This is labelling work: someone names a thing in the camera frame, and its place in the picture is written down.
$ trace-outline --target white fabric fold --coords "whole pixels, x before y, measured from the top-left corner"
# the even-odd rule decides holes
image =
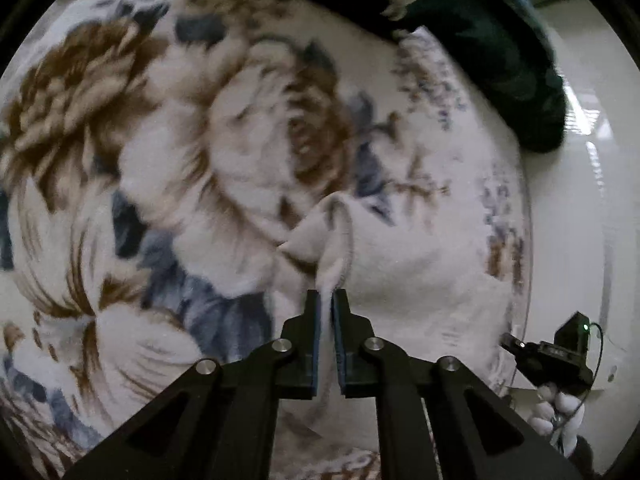
[[[446,241],[410,218],[385,226],[346,193],[324,199],[291,233],[279,252],[316,264],[322,297],[319,395],[313,402],[287,403],[316,433],[364,449],[377,449],[372,399],[347,400],[337,384],[330,298],[347,290],[351,309],[368,317],[376,335],[411,356],[435,361],[458,357],[489,386],[498,386],[502,364],[497,347],[507,329],[509,290],[480,272],[473,259],[450,261]]]

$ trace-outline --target hand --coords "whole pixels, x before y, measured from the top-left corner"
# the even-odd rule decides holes
[[[558,419],[561,415],[569,421],[562,427],[560,439],[562,441],[562,450],[564,456],[568,457],[574,452],[578,442],[578,428],[582,424],[584,418],[584,405],[577,397],[559,392],[555,384],[545,384],[538,388],[538,397],[542,400],[533,408],[533,412],[529,417],[529,424],[541,436],[551,436],[554,432],[553,420]]]

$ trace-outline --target fleece blanket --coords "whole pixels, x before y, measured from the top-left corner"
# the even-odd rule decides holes
[[[322,295],[319,393],[274,479],[374,479],[328,300],[495,391],[529,231],[513,133],[425,28],[389,43],[307,0],[58,0],[1,79],[0,412],[57,478],[203,356]]]

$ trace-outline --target black cable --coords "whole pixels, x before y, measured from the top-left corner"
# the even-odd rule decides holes
[[[568,422],[572,418],[574,418],[576,413],[578,413],[580,411],[580,408],[584,406],[584,403],[589,398],[589,394],[593,390],[593,385],[595,384],[596,377],[598,376],[598,372],[600,371],[600,364],[602,362],[602,350],[604,348],[604,331],[602,330],[602,327],[599,325],[599,323],[595,323],[595,322],[594,323],[590,323],[589,324],[589,328],[591,328],[592,326],[597,327],[599,332],[600,332],[600,355],[598,356],[598,365],[596,366],[596,371],[593,374],[593,383],[591,383],[591,386],[587,390],[587,393],[582,398],[582,400],[580,402],[580,405],[578,405],[578,407],[573,411],[573,413],[571,415],[567,416],[567,418],[562,422],[562,424],[560,424],[560,426],[558,426],[557,428],[554,428],[554,431],[562,430],[568,424]],[[558,442],[562,443],[562,436],[559,437],[559,441]]]

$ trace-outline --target dark green cloth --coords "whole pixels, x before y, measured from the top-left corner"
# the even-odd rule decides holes
[[[399,25],[427,27],[514,131],[520,145],[562,143],[566,100],[540,29],[505,0],[417,0]]]

